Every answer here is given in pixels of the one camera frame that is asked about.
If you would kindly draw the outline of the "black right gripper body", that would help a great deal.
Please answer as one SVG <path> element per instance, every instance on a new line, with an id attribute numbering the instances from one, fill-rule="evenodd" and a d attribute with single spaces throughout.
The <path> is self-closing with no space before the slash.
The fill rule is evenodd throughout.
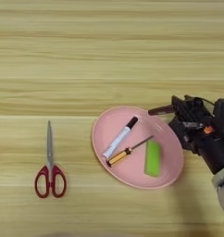
<path id="1" fill-rule="evenodd" d="M 191 145 L 213 174 L 224 168 L 224 138 L 214 126 L 195 122 L 191 128 Z"/>

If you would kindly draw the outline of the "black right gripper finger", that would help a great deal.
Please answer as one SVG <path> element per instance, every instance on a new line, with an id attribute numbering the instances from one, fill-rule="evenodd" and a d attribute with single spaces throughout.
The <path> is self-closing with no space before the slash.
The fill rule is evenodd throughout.
<path id="1" fill-rule="evenodd" d="M 203 107 L 186 107 L 177 106 L 175 108 L 175 115 L 183 122 L 196 122 L 203 124 L 211 123 L 211 114 L 205 106 Z"/>
<path id="2" fill-rule="evenodd" d="M 180 111 L 205 111 L 204 100 L 201 97 L 192 97 L 185 95 L 183 99 L 180 99 L 178 96 L 173 95 L 171 97 L 171 107 L 174 113 Z"/>

